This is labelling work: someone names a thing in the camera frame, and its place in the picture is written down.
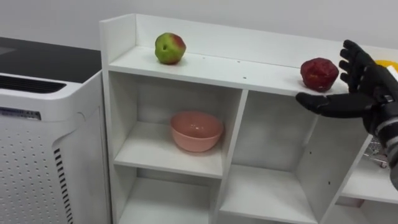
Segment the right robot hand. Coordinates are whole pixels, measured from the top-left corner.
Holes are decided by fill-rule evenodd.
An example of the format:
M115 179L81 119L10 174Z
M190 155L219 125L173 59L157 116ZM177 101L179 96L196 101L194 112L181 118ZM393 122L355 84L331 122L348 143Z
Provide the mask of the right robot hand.
M397 135L397 80L357 43L343 42L340 79L345 94L309 95L296 100L307 110L329 118L362 118L366 131L378 137Z

